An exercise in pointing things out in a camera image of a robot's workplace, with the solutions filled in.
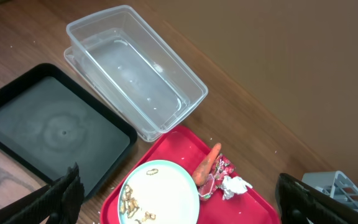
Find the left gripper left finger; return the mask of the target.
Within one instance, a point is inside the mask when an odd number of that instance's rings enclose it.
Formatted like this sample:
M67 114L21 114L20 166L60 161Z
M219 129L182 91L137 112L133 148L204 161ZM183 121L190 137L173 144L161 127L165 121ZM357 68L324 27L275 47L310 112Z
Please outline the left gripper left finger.
M66 175L0 209L0 224L76 224L85 188L79 167L69 167Z

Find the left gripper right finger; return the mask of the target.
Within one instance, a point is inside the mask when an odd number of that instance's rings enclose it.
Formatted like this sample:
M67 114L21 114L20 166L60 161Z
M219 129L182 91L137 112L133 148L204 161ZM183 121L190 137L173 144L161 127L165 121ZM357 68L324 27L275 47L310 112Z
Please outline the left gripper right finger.
M278 176L275 199L282 224L358 224L358 212L286 173Z

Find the white tissue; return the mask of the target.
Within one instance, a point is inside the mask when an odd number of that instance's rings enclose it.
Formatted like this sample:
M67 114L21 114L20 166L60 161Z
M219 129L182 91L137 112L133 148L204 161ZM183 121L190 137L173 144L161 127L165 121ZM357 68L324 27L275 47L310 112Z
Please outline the white tissue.
M253 186L245 181L243 178L236 176L230 177L225 176L221 184L221 189L223 190L223 200L229 200L235 195L242 195L252 189Z

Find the light blue dinner plate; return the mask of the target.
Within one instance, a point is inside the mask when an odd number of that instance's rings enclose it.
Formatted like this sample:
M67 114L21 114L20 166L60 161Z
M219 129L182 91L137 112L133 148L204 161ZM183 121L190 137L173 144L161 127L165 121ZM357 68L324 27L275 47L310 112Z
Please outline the light blue dinner plate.
M136 223L129 221L125 215L119 213L119 202L123 193L126 179L138 171L158 168L155 180L158 184L157 219ZM191 175L178 164L166 160L148 161L134 169L127 177L119 192L118 215L119 224L196 224L200 214L200 200L197 187Z

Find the grey dishwasher rack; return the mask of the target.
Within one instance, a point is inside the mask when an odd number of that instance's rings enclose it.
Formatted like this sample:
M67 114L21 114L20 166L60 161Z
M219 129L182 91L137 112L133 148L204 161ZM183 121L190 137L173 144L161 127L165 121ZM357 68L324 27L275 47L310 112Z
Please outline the grey dishwasher rack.
M343 172L309 172L301 181L358 212L358 187Z

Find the food scraps on plate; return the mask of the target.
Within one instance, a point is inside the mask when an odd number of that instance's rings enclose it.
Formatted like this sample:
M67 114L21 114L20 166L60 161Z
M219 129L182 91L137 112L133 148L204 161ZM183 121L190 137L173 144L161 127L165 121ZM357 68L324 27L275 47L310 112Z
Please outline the food scraps on plate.
M135 172L126 179L119 202L119 213L125 215L129 221L145 223L157 219L158 184L155 178L158 173L158 168L151 168Z

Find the red snack wrapper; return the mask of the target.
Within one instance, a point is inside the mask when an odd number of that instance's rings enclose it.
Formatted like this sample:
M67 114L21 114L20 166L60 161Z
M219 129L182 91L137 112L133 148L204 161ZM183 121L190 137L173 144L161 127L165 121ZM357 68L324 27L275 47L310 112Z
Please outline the red snack wrapper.
M225 176L230 176L234 172L234 169L234 164L223 154L220 154L213 162L206 182L198 188L200 200L209 200L212 194L221 187Z

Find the black plastic tray bin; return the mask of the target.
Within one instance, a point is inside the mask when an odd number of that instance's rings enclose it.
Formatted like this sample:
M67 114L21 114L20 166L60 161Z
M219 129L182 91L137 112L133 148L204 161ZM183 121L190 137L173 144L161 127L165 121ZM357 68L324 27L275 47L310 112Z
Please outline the black plastic tray bin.
M136 141L130 124L50 63L0 88L0 149L48 184L77 165L91 198Z

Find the orange carrot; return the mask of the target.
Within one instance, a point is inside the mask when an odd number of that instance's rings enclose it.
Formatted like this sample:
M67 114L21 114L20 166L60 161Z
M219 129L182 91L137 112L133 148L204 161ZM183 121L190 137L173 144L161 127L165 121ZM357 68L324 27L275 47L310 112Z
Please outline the orange carrot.
M218 157L221 150L221 143L216 143L209 154L202 160L192 174L192 179L196 186L202 186L209 175L214 161Z

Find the clear plastic storage bin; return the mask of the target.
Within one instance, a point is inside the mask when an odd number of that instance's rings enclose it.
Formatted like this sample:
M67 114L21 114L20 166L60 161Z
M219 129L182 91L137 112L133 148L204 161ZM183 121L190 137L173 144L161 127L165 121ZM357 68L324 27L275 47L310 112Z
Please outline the clear plastic storage bin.
M66 61L140 138L154 142L180 124L207 86L130 6L67 25Z

